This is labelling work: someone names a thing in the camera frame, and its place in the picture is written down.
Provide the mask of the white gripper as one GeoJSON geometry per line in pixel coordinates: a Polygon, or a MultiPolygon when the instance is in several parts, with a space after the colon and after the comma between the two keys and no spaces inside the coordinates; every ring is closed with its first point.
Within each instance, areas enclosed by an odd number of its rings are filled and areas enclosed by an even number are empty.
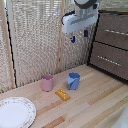
{"type": "MultiPolygon", "coordinates": [[[[75,9],[72,12],[66,13],[61,19],[62,32],[70,34],[94,24],[98,19],[98,6],[99,4],[96,3],[88,9],[75,9]]],[[[84,30],[84,37],[88,36],[88,30],[84,30]]],[[[72,36],[71,42],[75,43],[75,36],[72,36]]]]}

